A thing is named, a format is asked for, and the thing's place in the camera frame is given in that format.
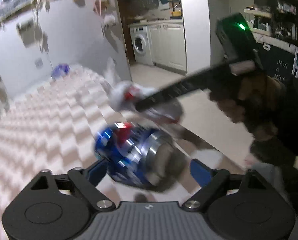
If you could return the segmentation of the gloved right hand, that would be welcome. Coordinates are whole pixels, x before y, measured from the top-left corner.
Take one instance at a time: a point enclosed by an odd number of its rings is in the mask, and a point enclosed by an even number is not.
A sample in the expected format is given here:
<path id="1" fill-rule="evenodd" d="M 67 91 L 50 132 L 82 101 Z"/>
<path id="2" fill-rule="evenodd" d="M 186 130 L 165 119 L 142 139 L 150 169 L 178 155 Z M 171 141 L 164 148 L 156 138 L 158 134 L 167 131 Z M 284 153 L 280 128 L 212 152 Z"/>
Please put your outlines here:
<path id="1" fill-rule="evenodd" d="M 287 83 L 270 76 L 246 77 L 235 98 L 210 92 L 209 98 L 253 136 L 250 153 L 260 162 L 293 166 L 298 157 L 298 77 Z"/>

